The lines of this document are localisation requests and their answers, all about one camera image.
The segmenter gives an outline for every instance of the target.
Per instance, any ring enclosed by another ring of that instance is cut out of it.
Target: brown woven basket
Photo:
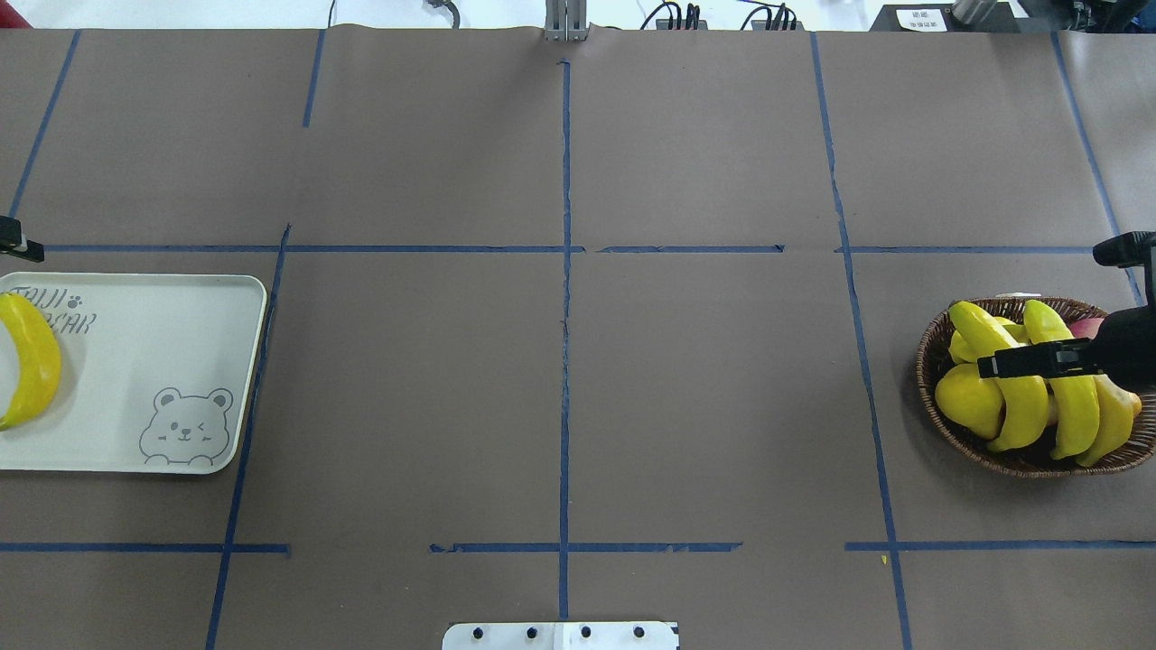
[[[986,309],[992,316],[1002,316],[1016,323],[1023,323],[1023,305],[1028,300],[1022,297],[976,298],[970,302]],[[1047,303],[1069,324],[1084,318],[1107,316],[1101,309],[1070,298],[1043,297],[1036,300]],[[987,441],[948,420],[935,406],[935,384],[955,365],[948,353],[954,332],[955,326],[951,325],[951,319],[946,310],[927,326],[924,338],[919,341],[919,349],[916,352],[916,382],[919,386],[919,397],[922,399],[924,407],[931,415],[935,428],[951,446],[968,458],[988,470],[1009,477],[1042,479],[1112,474],[1135,467],[1156,453],[1156,391],[1139,393],[1144,408],[1136,416],[1128,442],[1101,458],[1091,467],[1081,467],[1072,458],[1052,460],[1048,452],[1055,446],[1055,427],[1048,427],[1038,441],[1023,449],[1013,449],[1002,453],[987,451],[985,446]]]

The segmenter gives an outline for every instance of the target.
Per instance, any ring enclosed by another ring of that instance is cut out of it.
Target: metal cylinder
[[[998,0],[955,0],[951,5],[951,16],[959,24],[975,27],[987,17],[995,8]]]

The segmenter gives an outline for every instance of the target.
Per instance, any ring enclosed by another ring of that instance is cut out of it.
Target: white bracket
[[[546,0],[547,40],[586,40],[586,0]]]
[[[679,650],[679,623],[458,623],[442,650]]]

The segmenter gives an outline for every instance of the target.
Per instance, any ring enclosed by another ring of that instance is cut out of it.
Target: cartoon bear face
[[[153,398],[156,413],[141,434],[146,463],[164,461],[207,464],[229,449],[225,413],[232,393],[217,389],[206,397],[184,397],[177,389],[164,389]]]

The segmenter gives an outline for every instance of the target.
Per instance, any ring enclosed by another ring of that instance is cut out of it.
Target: basket of fruit
[[[988,470],[1020,478],[1110,474],[1156,453],[1156,392],[1131,393],[1105,375],[981,379],[994,349],[1094,338],[1107,316],[1058,297],[957,302],[924,333],[916,382],[935,428]]]

